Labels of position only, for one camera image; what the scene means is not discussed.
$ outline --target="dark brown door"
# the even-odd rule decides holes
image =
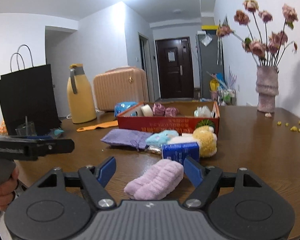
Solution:
[[[193,98],[190,39],[157,40],[161,98]]]

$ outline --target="red cardboard box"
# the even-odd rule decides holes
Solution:
[[[159,133],[163,130],[176,130],[181,135],[182,133],[193,133],[202,120],[208,119],[215,124],[214,132],[218,135],[220,112],[216,102],[161,102],[165,107],[179,109],[180,114],[176,117],[142,116],[141,107],[147,104],[152,108],[154,103],[141,102],[120,113],[117,116],[119,128],[153,133]],[[194,111],[198,106],[207,106],[212,111],[213,118],[194,117]]]

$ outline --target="cardboard box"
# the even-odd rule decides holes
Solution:
[[[117,116],[119,128],[138,130],[143,132],[159,133],[163,130],[176,130],[180,135],[182,133],[193,133],[196,126],[202,120],[210,120],[215,124],[215,134],[219,133],[220,112],[216,102],[160,102],[165,107],[176,107],[180,115],[176,117],[165,116],[142,116],[141,107],[144,105],[153,106],[154,103],[141,102]],[[212,118],[194,117],[194,111],[198,106],[207,106],[213,114]]]
[[[192,157],[199,162],[199,145],[196,142],[164,144],[162,145],[162,158],[179,162],[183,165],[185,158]]]

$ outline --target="orange plastic tool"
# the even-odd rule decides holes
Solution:
[[[81,127],[77,129],[77,132],[84,132],[84,131],[90,131],[95,130],[97,128],[109,128],[109,127],[115,127],[118,126],[118,121],[111,121],[111,122],[103,122],[97,125],[90,125],[86,127]]]

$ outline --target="black circular cover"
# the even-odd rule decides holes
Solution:
[[[78,233],[89,219],[90,207],[81,197],[65,190],[38,188],[13,201],[5,223],[20,239],[61,240]]]
[[[276,192],[254,187],[218,197],[208,216],[219,232],[237,240],[288,237],[295,218],[292,207]]]

